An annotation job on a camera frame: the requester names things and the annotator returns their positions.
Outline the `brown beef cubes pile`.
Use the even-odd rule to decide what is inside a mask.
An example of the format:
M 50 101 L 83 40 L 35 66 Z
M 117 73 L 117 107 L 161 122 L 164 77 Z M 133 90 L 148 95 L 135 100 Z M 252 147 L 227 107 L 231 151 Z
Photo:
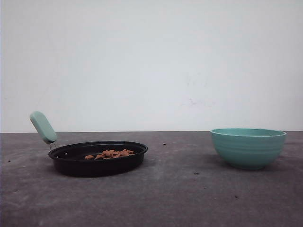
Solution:
M 134 155 L 135 152 L 132 150 L 123 149 L 121 151 L 115 150 L 104 150 L 100 154 L 96 155 L 86 155 L 84 157 L 85 160 L 98 160 L 98 159 L 112 159 L 112 158 L 119 158 L 119 157 L 128 157 Z

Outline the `teal ceramic bowl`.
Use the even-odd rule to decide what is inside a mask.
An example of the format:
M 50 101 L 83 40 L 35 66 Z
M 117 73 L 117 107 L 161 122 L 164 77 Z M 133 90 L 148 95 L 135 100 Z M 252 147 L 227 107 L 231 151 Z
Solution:
M 258 170 L 274 162 L 286 140 L 283 131 L 252 128 L 211 130 L 214 149 L 233 167 Z

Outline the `black frying pan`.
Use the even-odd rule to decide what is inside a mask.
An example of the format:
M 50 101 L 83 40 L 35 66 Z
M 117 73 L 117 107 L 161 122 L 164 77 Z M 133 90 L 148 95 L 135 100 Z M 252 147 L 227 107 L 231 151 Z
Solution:
M 131 141 L 93 141 L 57 146 L 57 134 L 42 112 L 35 111 L 30 121 L 41 139 L 50 146 L 49 158 L 61 174 L 79 177 L 115 175 L 137 168 L 144 160 L 148 147 Z M 85 160 L 86 155 L 96 155 L 104 150 L 132 150 L 134 155 L 112 159 Z

